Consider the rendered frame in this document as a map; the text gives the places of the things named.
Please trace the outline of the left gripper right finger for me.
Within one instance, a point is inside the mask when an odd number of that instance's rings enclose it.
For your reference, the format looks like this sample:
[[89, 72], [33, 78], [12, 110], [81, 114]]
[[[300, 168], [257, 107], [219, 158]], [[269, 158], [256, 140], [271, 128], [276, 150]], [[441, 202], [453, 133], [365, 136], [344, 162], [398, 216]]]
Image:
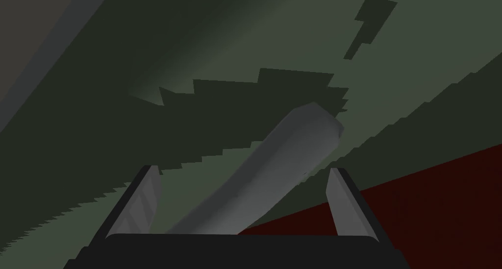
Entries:
[[329, 172], [326, 197], [339, 236], [369, 236], [378, 240], [337, 168], [332, 168]]

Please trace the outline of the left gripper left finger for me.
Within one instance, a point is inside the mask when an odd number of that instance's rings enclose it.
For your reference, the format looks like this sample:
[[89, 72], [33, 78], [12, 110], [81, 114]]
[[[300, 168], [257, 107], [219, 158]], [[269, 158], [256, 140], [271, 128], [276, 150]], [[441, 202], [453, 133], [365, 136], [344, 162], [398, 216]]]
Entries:
[[161, 190], [158, 166], [143, 166], [105, 218], [94, 238], [104, 239], [112, 234], [148, 234]]

